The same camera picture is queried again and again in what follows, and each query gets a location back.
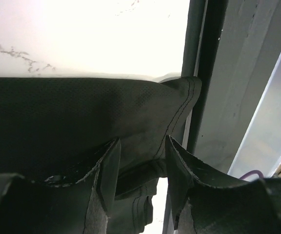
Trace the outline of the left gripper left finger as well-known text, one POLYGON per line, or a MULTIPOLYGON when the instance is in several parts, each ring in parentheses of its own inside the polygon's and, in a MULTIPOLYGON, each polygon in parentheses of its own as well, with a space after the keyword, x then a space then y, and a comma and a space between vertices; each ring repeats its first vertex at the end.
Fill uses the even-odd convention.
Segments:
POLYGON ((104 234, 121 144, 114 139, 32 176, 0 174, 0 234, 104 234))

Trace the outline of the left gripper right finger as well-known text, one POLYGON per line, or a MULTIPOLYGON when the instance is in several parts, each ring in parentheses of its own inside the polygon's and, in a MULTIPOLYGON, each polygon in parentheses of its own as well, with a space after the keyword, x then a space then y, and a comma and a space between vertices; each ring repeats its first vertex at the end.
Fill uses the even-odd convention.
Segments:
POLYGON ((180 234, 281 234, 281 178, 251 182, 202 162, 165 139, 169 196, 180 234))

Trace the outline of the black t shirt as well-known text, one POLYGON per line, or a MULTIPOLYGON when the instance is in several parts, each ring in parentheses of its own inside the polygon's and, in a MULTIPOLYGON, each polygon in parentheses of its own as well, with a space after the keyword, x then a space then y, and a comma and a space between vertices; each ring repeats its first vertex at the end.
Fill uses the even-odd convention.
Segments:
POLYGON ((119 139, 117 187, 105 234, 139 234, 177 137, 201 93, 197 77, 157 83, 106 78, 0 78, 0 174, 32 176, 119 139))

